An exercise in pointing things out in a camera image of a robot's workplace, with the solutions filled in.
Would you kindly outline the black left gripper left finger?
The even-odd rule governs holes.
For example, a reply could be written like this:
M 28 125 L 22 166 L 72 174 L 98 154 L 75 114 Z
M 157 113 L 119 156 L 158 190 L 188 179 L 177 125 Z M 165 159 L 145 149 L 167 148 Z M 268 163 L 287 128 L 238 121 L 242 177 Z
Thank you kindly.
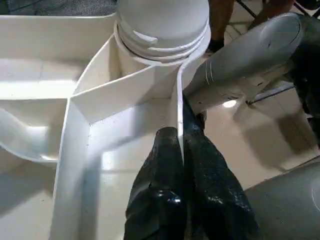
M 130 191 L 125 240 L 182 240 L 186 229 L 184 165 L 174 127 L 159 129 Z

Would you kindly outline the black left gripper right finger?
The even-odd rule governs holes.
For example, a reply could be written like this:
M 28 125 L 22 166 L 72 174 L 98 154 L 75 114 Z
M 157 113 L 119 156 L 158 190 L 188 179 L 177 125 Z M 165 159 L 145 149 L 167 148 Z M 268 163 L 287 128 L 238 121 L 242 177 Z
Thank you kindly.
M 247 196 L 225 158 L 202 131 L 184 135 L 195 213 L 210 240 L 261 240 Z

